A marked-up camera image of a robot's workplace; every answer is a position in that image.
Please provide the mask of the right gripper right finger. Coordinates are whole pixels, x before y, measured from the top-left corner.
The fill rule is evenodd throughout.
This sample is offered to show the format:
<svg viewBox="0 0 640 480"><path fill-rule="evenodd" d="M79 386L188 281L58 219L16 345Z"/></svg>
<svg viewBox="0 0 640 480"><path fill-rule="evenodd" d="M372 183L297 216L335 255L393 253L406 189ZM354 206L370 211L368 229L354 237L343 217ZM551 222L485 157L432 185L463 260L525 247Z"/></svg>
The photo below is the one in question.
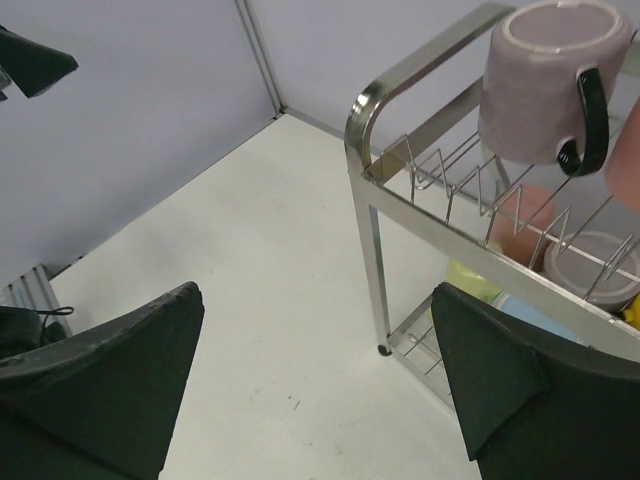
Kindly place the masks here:
<svg viewBox="0 0 640 480"><path fill-rule="evenodd" d="M431 311L467 455L482 478L638 478L638 363L446 282Z"/></svg>

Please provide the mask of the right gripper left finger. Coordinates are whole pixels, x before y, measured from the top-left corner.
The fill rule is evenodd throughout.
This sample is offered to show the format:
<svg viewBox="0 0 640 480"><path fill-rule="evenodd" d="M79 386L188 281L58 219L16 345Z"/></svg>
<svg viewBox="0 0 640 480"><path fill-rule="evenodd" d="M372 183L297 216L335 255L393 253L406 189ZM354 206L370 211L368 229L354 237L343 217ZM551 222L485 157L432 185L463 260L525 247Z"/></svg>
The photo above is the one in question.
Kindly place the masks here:
<svg viewBox="0 0 640 480"><path fill-rule="evenodd" d="M1 357L5 479L156 479L204 319L185 283L118 318Z"/></svg>

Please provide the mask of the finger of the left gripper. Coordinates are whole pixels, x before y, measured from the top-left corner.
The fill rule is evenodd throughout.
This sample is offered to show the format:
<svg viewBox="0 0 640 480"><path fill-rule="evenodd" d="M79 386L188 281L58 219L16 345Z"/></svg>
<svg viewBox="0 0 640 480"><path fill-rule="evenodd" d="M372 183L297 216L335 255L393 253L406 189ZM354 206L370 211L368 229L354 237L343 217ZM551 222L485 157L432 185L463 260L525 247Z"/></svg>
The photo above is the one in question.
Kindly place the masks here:
<svg viewBox="0 0 640 480"><path fill-rule="evenodd" d="M26 98L40 96L78 69L73 56L1 26L1 98L15 84Z"/></svg>

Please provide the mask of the light blue mug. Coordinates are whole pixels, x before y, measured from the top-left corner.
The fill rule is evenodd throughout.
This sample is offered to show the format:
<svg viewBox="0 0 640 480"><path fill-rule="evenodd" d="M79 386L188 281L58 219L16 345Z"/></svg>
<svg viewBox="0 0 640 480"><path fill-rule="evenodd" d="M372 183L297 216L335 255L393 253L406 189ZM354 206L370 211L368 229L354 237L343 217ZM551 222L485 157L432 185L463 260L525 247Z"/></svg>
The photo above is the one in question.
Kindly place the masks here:
<svg viewBox="0 0 640 480"><path fill-rule="evenodd" d="M567 327L551 319L546 314L536 310L527 302L524 302L509 293L500 293L493 301L492 306L497 310L530 325L536 326L574 343L585 345L585 342Z"/></svg>

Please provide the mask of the yellow mug black handle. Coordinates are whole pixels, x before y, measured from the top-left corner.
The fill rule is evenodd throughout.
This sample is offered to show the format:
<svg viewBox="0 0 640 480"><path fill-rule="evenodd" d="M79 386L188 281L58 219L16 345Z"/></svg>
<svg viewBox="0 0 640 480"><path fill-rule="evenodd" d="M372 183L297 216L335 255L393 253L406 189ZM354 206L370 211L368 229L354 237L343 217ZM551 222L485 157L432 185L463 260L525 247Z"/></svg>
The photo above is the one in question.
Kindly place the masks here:
<svg viewBox="0 0 640 480"><path fill-rule="evenodd" d="M629 326L640 330L640 295L637 295L629 305L621 311L620 318Z"/></svg>

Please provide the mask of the pale yellow mug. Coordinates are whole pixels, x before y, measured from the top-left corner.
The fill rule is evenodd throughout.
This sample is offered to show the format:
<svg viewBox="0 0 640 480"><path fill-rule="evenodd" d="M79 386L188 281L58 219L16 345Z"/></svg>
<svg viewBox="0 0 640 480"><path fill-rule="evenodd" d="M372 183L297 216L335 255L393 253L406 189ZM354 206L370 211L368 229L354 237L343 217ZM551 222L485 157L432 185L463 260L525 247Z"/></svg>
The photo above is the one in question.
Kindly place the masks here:
<svg viewBox="0 0 640 480"><path fill-rule="evenodd" d="M463 290L469 295L491 304L503 291L499 286L472 271L454 258L447 264L445 281Z"/></svg>

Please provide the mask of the lilac ribbed mug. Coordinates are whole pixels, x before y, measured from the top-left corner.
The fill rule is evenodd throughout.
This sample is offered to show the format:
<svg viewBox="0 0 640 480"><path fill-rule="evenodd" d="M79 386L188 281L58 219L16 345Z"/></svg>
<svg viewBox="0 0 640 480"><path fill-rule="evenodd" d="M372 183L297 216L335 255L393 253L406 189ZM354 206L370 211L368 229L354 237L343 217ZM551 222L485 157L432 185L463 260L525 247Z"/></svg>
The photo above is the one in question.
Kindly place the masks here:
<svg viewBox="0 0 640 480"><path fill-rule="evenodd" d="M548 247L545 276L602 310L622 310L639 294L638 251L625 256L623 241L604 232L584 230L572 237Z"/></svg>

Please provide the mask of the mauve upside-down mug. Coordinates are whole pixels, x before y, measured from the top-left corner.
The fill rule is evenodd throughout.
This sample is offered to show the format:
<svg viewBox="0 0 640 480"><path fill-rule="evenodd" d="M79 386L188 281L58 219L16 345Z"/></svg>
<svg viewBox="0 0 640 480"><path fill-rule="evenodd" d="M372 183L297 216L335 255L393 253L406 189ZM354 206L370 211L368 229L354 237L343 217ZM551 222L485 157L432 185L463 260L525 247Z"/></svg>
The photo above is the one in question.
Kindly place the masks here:
<svg viewBox="0 0 640 480"><path fill-rule="evenodd" d="M517 163L556 164L569 177L599 171L609 101L634 32L604 1L540 1L505 17L482 79L483 146Z"/></svg>

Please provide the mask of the pink tall tumbler cup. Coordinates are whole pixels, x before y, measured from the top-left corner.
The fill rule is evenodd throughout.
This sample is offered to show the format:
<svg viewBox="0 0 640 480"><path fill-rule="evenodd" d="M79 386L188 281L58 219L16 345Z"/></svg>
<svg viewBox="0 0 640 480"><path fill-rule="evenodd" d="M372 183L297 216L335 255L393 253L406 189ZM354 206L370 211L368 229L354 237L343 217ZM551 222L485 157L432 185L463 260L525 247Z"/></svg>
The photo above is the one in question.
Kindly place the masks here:
<svg viewBox="0 0 640 480"><path fill-rule="evenodd" d="M523 183L497 208L489 239L502 253L524 267L539 270L550 241L541 234L555 218L551 191Z"/></svg>

